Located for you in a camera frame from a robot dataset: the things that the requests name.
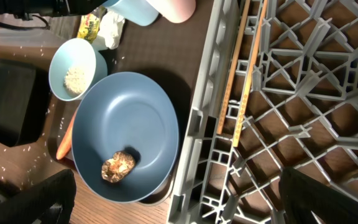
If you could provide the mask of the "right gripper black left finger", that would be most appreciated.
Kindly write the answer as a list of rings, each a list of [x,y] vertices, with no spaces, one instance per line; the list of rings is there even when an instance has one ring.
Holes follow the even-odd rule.
[[[61,170],[0,203],[0,223],[69,223],[75,196],[73,171]]]

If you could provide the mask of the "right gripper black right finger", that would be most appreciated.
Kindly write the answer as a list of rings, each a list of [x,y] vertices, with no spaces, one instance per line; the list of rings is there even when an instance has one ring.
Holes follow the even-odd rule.
[[[286,167],[282,170],[279,192],[288,223],[358,224],[358,202],[307,175]]]

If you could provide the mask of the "yellow snack wrapper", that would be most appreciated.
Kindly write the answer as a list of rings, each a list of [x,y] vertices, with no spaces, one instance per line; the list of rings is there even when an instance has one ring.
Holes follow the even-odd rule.
[[[106,8],[103,6],[97,7],[95,10],[87,15],[81,16],[80,26],[76,37],[85,39],[92,43],[99,32],[100,22],[106,13]]]

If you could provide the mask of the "light blue cup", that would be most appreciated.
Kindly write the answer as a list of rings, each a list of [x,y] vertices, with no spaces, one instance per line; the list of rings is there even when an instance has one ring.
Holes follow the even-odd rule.
[[[159,13],[146,0],[108,0],[103,6],[139,26],[148,26]]]

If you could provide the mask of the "pink cup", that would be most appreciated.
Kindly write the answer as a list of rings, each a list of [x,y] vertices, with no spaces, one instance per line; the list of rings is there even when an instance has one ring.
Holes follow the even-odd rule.
[[[188,20],[196,9],[195,0],[147,0],[163,17],[172,23]]]

